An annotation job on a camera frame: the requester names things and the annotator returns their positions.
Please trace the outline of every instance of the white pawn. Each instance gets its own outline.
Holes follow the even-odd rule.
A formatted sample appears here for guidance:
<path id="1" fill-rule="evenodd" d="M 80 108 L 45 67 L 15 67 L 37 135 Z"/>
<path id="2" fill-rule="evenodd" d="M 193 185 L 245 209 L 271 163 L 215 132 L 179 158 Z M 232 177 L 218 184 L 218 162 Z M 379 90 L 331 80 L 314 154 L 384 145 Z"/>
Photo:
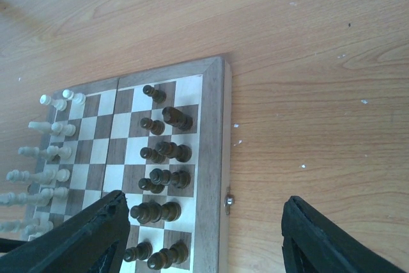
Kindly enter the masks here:
<path id="1" fill-rule="evenodd" d="M 51 130 L 55 134 L 63 134 L 64 136 L 72 137 L 77 129 L 72 124 L 63 125 L 61 123 L 54 123 L 51 125 Z"/>
<path id="2" fill-rule="evenodd" d="M 58 111 L 64 111 L 66 108 L 66 100 L 52 99 L 51 96 L 46 94 L 40 97 L 41 105 L 53 105 Z"/>
<path id="3" fill-rule="evenodd" d="M 63 91 L 63 97 L 72 100 L 73 103 L 77 105 L 83 105 L 85 104 L 85 100 L 87 99 L 87 96 L 85 96 L 82 93 L 74 93 L 71 90 L 64 90 Z"/>
<path id="4" fill-rule="evenodd" d="M 53 156 L 59 155 L 61 159 L 68 159 L 71 157 L 72 149 L 68 146 L 58 147 L 50 145 L 47 147 L 47 153 Z"/>

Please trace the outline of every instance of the tabletop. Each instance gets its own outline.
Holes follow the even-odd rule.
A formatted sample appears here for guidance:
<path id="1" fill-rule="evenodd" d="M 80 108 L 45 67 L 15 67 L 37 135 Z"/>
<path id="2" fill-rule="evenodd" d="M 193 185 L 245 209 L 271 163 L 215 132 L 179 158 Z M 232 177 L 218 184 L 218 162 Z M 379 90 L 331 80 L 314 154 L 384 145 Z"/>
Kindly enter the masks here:
<path id="1" fill-rule="evenodd" d="M 221 54 L 233 72 L 230 272 L 284 272 L 291 195 L 409 270 L 407 2 L 0 0 L 0 191 L 26 190 L 4 178 L 34 168 L 17 148 L 39 143 L 27 124 L 45 118 L 41 94 Z"/>

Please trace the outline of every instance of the white rook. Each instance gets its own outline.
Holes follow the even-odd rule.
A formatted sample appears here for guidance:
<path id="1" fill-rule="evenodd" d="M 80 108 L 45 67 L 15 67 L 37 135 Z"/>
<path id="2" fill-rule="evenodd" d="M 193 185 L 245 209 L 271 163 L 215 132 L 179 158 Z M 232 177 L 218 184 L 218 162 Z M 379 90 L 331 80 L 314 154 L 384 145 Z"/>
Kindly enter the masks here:
<path id="1" fill-rule="evenodd" d="M 85 96 L 82 93 L 74 93 L 71 90 L 64 90 L 63 91 L 63 97 L 72 100 L 73 103 L 77 105 L 83 105 L 85 104 L 85 100 L 87 99 L 87 96 Z"/>
<path id="2" fill-rule="evenodd" d="M 41 105 L 53 105 L 58 111 L 64 111 L 66 108 L 66 100 L 64 99 L 52 99 L 51 96 L 46 94 L 40 97 Z"/>

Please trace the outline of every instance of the pawn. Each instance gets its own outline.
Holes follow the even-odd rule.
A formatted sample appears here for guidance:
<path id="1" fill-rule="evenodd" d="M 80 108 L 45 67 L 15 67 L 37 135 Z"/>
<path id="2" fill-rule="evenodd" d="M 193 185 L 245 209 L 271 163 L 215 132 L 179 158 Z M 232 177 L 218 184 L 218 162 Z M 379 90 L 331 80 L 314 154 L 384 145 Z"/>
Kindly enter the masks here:
<path id="1" fill-rule="evenodd" d="M 40 103 L 41 105 L 52 105 L 54 106 L 58 111 L 64 111 L 66 108 L 66 100 L 63 99 L 52 99 L 51 96 L 48 96 L 46 94 L 42 95 L 40 97 Z"/>
<path id="2" fill-rule="evenodd" d="M 174 107 L 164 108 L 162 110 L 162 115 L 165 123 L 179 128 L 180 130 L 188 130 L 193 126 L 192 117 Z"/>
<path id="3" fill-rule="evenodd" d="M 160 136 L 165 130 L 165 124 L 159 120 L 151 120 L 150 118 L 141 119 L 140 125 L 144 129 L 150 130 L 152 134 Z"/>
<path id="4" fill-rule="evenodd" d="M 152 245 L 149 242 L 141 242 L 135 247 L 130 247 L 125 250 L 123 259 L 126 262 L 139 260 L 146 260 L 152 255 Z"/>
<path id="5" fill-rule="evenodd" d="M 154 194 L 159 194 L 165 189 L 164 185 L 154 185 L 148 178 L 141 178 L 138 182 L 138 186 L 140 190 L 150 191 Z"/>
<path id="6" fill-rule="evenodd" d="M 153 86 L 147 84 L 142 89 L 143 93 L 152 98 L 157 104 L 161 104 L 166 100 L 166 93 L 161 90 L 156 90 Z"/>
<path id="7" fill-rule="evenodd" d="M 192 150 L 187 145 L 177 145 L 173 142 L 159 142 L 155 149 L 159 154 L 168 158 L 176 158 L 179 162 L 187 162 L 192 156 Z"/>
<path id="8" fill-rule="evenodd" d="M 190 174 L 186 171 L 171 173 L 167 169 L 153 169 L 149 177 L 154 185 L 172 184 L 178 189 L 184 189 L 190 183 Z"/>
<path id="9" fill-rule="evenodd" d="M 63 97 L 68 99 L 68 100 L 72 100 L 72 102 L 77 104 L 77 105 L 85 104 L 85 100 L 87 98 L 87 96 L 85 96 L 84 94 L 74 93 L 71 90 L 64 90 L 63 91 Z"/>
<path id="10" fill-rule="evenodd" d="M 149 147 L 143 147 L 140 154 L 143 159 L 151 160 L 154 163 L 163 163 L 163 161 L 166 159 L 165 156 L 159 154 L 156 150 Z"/>
<path id="11" fill-rule="evenodd" d="M 172 264 L 180 264 L 189 257 L 189 250 L 186 244 L 179 241 L 171 246 L 170 249 L 161 249 L 148 259 L 148 268 L 151 270 L 167 269 Z"/>
<path id="12" fill-rule="evenodd" d="M 54 123 L 51 125 L 51 130 L 55 134 L 63 134 L 64 136 L 72 137 L 77 129 L 72 124 L 64 125 L 61 123 Z"/>

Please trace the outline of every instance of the light wooden chess piece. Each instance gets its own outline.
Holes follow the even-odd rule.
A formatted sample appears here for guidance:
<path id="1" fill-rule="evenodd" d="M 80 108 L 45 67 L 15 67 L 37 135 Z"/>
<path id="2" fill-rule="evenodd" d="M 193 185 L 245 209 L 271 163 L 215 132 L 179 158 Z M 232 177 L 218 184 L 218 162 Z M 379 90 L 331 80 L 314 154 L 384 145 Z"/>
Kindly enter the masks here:
<path id="1" fill-rule="evenodd" d="M 46 94 L 44 94 L 44 95 L 42 95 L 40 97 L 40 103 L 41 103 L 41 105 L 52 105 L 58 111 L 64 111 L 65 108 L 66 108 L 66 100 L 64 100 L 64 99 L 52 99 L 51 96 L 48 96 Z"/>
<path id="2" fill-rule="evenodd" d="M 71 90 L 64 90 L 63 91 L 63 97 L 68 99 L 68 100 L 72 100 L 72 102 L 77 104 L 77 105 L 85 104 L 85 100 L 87 98 L 87 96 L 85 96 L 84 94 L 74 93 Z"/>
<path id="3" fill-rule="evenodd" d="M 49 185 L 54 179 L 59 182 L 66 182 L 70 178 L 70 171 L 67 169 L 45 169 L 36 174 L 31 174 L 29 171 L 19 171 L 14 169 L 7 173 L 6 180 L 10 182 L 38 182 L 42 185 Z"/>

